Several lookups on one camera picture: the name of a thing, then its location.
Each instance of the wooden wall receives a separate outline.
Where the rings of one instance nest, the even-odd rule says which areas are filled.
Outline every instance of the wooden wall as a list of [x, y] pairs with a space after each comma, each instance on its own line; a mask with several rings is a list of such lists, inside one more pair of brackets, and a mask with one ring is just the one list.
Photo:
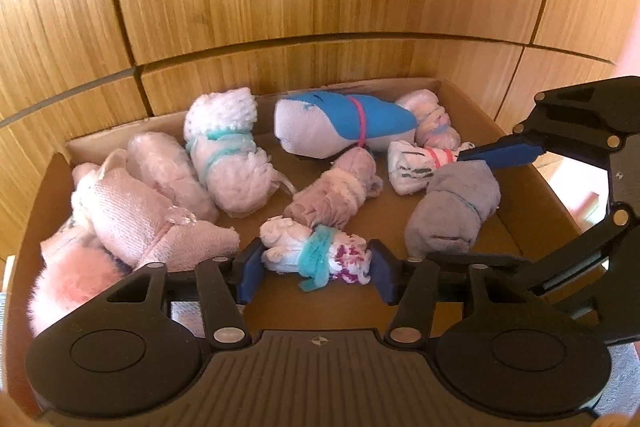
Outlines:
[[638, 0], [0, 0], [0, 260], [66, 140], [255, 92], [380, 76], [462, 87], [508, 131], [612, 71]]

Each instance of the pink wall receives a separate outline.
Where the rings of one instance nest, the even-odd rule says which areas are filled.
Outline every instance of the pink wall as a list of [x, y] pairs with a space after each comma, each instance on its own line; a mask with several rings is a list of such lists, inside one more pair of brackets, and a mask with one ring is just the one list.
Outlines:
[[622, 53], [618, 57], [613, 76], [628, 74], [640, 76], [640, 6], [636, 9], [634, 25], [626, 38]]

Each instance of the clear plastic tag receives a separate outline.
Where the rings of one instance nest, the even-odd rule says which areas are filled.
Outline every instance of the clear plastic tag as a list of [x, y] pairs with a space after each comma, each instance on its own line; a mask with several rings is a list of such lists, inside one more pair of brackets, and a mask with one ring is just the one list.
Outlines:
[[164, 219], [174, 225], [194, 225], [197, 221], [192, 212], [175, 205], [167, 209]]

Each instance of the teal elastic band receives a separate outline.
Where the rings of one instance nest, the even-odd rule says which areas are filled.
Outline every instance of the teal elastic band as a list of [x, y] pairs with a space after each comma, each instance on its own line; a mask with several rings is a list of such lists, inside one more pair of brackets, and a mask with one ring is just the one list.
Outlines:
[[311, 234], [298, 258], [298, 272], [302, 277], [311, 277], [300, 283], [305, 292], [316, 290], [329, 282], [329, 260], [327, 253], [334, 240], [335, 229], [318, 225]]
[[241, 152], [241, 150], [242, 149], [239, 147], [229, 147], [228, 149], [221, 149], [215, 154], [212, 154], [211, 156], [209, 156], [205, 164], [202, 166], [202, 169], [200, 170], [200, 172], [198, 172], [198, 181], [200, 181], [200, 185], [202, 185], [203, 187], [207, 186], [207, 174], [209, 174], [209, 169], [215, 162], [217, 162], [220, 158], [224, 156], [237, 154]]
[[[230, 134], [242, 134], [242, 135], [247, 135], [247, 134], [251, 134], [251, 131], [248, 129], [237, 129], [237, 130], [232, 130], [232, 129], [223, 129], [220, 131], [209, 131], [206, 134], [203, 135], [199, 135], [199, 136], [206, 136], [207, 140], [219, 140], [220, 138], [222, 138], [223, 136], [228, 136]], [[187, 152], [191, 152], [191, 149], [193, 149], [193, 144], [196, 142], [196, 137], [191, 138], [190, 140], [188, 140], [187, 145], [184, 146], [185, 149], [187, 149]]]

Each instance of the compass logo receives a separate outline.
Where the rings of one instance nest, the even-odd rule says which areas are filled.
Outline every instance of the compass logo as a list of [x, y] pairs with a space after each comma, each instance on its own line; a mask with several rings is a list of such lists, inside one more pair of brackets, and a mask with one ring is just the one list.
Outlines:
[[323, 337], [322, 335], [318, 335], [317, 337], [313, 337], [311, 339], [311, 343], [318, 346], [318, 347], [322, 347], [324, 346], [324, 344], [329, 343], [330, 340], [326, 337]]

